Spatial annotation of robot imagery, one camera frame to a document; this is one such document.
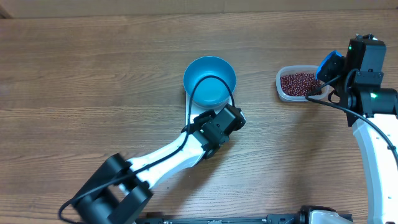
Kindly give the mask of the red adzuki beans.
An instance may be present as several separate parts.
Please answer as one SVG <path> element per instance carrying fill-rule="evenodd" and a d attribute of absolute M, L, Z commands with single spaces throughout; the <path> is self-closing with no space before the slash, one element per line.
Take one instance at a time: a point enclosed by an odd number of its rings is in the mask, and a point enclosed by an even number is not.
<path fill-rule="evenodd" d="M 281 76 L 280 84 L 282 91 L 289 96 L 306 96 L 322 85 L 314 73 L 305 72 Z"/>

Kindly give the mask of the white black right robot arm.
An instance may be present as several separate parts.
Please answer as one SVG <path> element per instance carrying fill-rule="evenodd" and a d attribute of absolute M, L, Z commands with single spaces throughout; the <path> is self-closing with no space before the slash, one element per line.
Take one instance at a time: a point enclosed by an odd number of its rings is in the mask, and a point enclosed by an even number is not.
<path fill-rule="evenodd" d="M 333 87 L 338 102 L 305 98 L 345 112 L 357 140 L 368 191 L 368 223 L 397 223 L 397 90 L 381 86 L 386 45 L 374 35 L 356 35 L 347 54 L 332 51 L 315 73 Z"/>

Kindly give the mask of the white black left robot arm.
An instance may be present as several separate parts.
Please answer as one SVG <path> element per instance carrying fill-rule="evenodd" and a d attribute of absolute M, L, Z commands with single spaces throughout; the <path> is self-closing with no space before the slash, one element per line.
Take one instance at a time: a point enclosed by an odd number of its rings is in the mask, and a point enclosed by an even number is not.
<path fill-rule="evenodd" d="M 71 205 L 84 223 L 134 223 L 154 187 L 211 158 L 245 122 L 241 109 L 227 104 L 218 113 L 199 114 L 175 141 L 150 154 L 128 160 L 115 154 L 76 193 Z"/>

